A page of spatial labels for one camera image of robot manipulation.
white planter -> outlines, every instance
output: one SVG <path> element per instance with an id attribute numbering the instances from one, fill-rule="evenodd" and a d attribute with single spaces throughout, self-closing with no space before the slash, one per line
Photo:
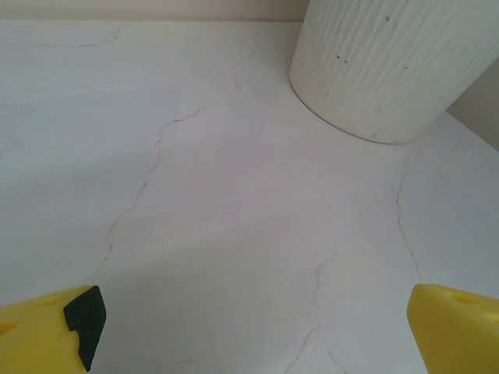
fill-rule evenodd
<path id="1" fill-rule="evenodd" d="M 289 77 L 332 125 L 405 143 L 497 56 L 499 0 L 311 0 Z"/>

yellow plastic part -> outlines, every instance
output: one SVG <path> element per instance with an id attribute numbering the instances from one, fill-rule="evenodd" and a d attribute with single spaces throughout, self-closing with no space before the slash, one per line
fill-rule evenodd
<path id="1" fill-rule="evenodd" d="M 84 374 L 80 340 L 63 308 L 89 290 L 70 288 L 0 308 L 1 374 Z"/>
<path id="2" fill-rule="evenodd" d="M 499 373 L 499 300 L 418 284 L 407 316 L 429 374 Z"/>

ribbed texture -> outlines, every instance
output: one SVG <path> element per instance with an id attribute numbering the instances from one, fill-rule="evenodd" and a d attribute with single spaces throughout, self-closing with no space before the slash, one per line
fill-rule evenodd
<path id="1" fill-rule="evenodd" d="M 311 0 L 290 80 L 340 129 L 404 143 L 497 56 L 498 0 Z"/>

wall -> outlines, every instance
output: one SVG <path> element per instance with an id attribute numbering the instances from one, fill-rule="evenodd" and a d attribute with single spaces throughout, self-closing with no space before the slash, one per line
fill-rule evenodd
<path id="1" fill-rule="evenodd" d="M 0 0 L 0 19 L 300 21 L 309 0 Z M 449 112 L 499 150 L 499 60 Z"/>

black rubber pad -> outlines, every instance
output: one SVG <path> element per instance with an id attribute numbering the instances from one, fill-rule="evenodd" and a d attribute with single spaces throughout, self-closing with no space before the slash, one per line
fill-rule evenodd
<path id="1" fill-rule="evenodd" d="M 106 308 L 99 287 L 93 286 L 66 305 L 64 317 L 69 331 L 76 330 L 80 336 L 78 355 L 89 372 L 106 321 Z"/>

